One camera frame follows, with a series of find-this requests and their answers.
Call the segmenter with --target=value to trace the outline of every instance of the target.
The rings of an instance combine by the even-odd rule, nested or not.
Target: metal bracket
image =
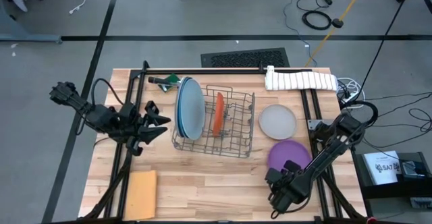
[[[317,125],[321,122],[331,125],[333,123],[334,119],[310,119],[308,120],[308,129],[309,130],[315,130]]]

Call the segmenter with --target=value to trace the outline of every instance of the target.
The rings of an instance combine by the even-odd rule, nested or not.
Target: black metal frame
[[[126,93],[126,101],[130,101],[132,98],[132,91],[133,91],[133,87],[134,87],[134,81],[135,79],[139,78],[139,83],[138,83],[138,92],[136,94],[136,100],[135,100],[135,105],[138,107],[138,110],[140,108],[140,104],[141,104],[141,98],[142,98],[142,93],[144,91],[144,76],[145,75],[155,75],[155,74],[265,74],[266,70],[264,68],[256,68],[256,69],[152,69],[152,70],[147,70],[149,68],[149,65],[144,62],[144,66],[142,69],[133,69],[130,71],[130,75],[129,75],[129,82],[128,82],[128,91]],[[310,72],[312,71],[311,69],[277,69],[278,72],[283,72],[283,73],[293,73],[293,72]],[[303,104],[303,108],[304,108],[304,115],[306,118],[306,122],[311,118],[311,112],[308,106],[308,99],[307,99],[307,93],[306,90],[301,90],[301,97],[302,97],[302,104]],[[317,92],[315,90],[310,90],[310,93],[312,95],[312,102],[313,102],[313,107],[315,110],[315,115],[317,119],[321,119],[321,110],[319,107],[319,102],[318,102],[318,96],[317,96]],[[311,131],[308,130],[308,136],[309,139],[311,139]],[[318,148],[316,145],[314,145],[312,143],[312,141],[310,141],[310,147],[312,149],[312,154],[315,157],[318,154]],[[117,146],[116,150],[115,150],[115,156],[114,156],[114,161],[113,161],[113,168],[112,168],[112,172],[111,172],[111,181],[117,176],[117,172],[119,169],[119,164],[120,164],[120,159],[121,159],[121,155],[122,155],[122,146]],[[329,169],[327,169],[328,174],[330,175],[331,180],[334,182],[334,172],[333,169],[330,167]],[[125,178],[123,179],[123,184],[121,187],[121,192],[120,192],[120,197],[119,197],[119,205],[117,208],[117,218],[122,219],[123,218],[123,213],[124,213],[124,208],[125,208],[125,203],[126,203],[126,193],[128,191],[128,180],[129,180],[129,174],[127,174],[125,176]],[[324,190],[324,183],[322,178],[319,178],[317,180],[317,185],[318,185],[318,193],[319,193],[319,199],[320,199],[320,203],[321,203],[321,209],[322,209],[322,214],[323,217],[329,217],[329,208],[327,205],[327,197],[326,197],[326,193]],[[339,203],[337,202],[337,200],[335,199],[335,196],[333,197],[333,203],[335,204],[335,213],[336,213],[336,217],[342,217],[342,211],[340,208]],[[112,199],[108,202],[107,207],[105,208],[105,213],[104,213],[104,217],[110,217],[111,216],[111,209],[112,209]],[[284,222],[284,223],[315,223],[315,221],[312,222]]]

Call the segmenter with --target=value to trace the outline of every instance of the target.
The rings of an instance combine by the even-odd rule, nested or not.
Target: wooden tabletop
[[[316,72],[330,73],[329,68],[314,68]],[[130,69],[115,69],[111,85],[121,99],[126,97]],[[305,116],[300,92],[267,91],[264,75],[192,75],[204,88],[206,85],[231,86],[236,92],[255,93],[252,152],[245,159],[220,157],[197,152],[176,150],[171,137],[174,131],[174,103],[177,90],[168,93],[155,84],[144,83],[141,113],[147,101],[153,100],[160,115],[170,117],[168,131],[148,146],[141,144],[144,152],[132,160],[131,171],[157,171],[156,220],[177,221],[271,221],[271,205],[267,200],[269,187],[264,178],[267,172],[267,154],[276,140],[261,131],[258,115],[272,104],[285,105],[297,118],[297,131],[292,138],[310,150]],[[323,119],[334,119],[340,114],[338,100],[333,91],[318,91]],[[313,104],[308,92],[310,114],[314,117]],[[120,108],[109,91],[105,105]],[[97,140],[106,137],[99,134]],[[116,143],[104,140],[94,148],[88,179],[84,190],[80,216],[87,214],[100,200],[109,185]],[[351,153],[347,151],[333,163],[335,180],[344,196],[362,215],[366,214]],[[325,186],[330,213],[334,216],[331,194]],[[113,208],[117,209],[119,188]],[[276,221],[311,221],[322,216],[317,185],[314,184],[309,204],[297,213],[280,215]]]

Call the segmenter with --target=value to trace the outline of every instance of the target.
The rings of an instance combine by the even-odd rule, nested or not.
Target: yellow pole
[[[342,16],[340,16],[339,21],[342,21],[346,14],[350,11],[352,5],[354,5],[354,3],[356,2],[356,0],[351,0],[351,3],[348,5],[348,7],[345,9],[345,12],[342,14]],[[325,41],[335,32],[335,27],[333,27],[330,32],[327,34],[327,36],[319,43],[318,47],[313,51],[312,56],[309,57],[308,63],[306,63],[306,65],[304,65],[305,67],[308,67],[308,65],[311,63],[312,58],[318,53],[318,51],[323,47]]]

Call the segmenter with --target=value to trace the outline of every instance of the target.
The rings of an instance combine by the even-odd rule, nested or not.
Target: wire dish rack
[[[205,126],[198,140],[178,136],[172,142],[178,150],[188,150],[226,157],[249,157],[252,150],[255,94],[234,92],[233,88],[211,86],[201,88],[205,99]],[[224,111],[221,131],[213,135],[217,93],[223,95]]]

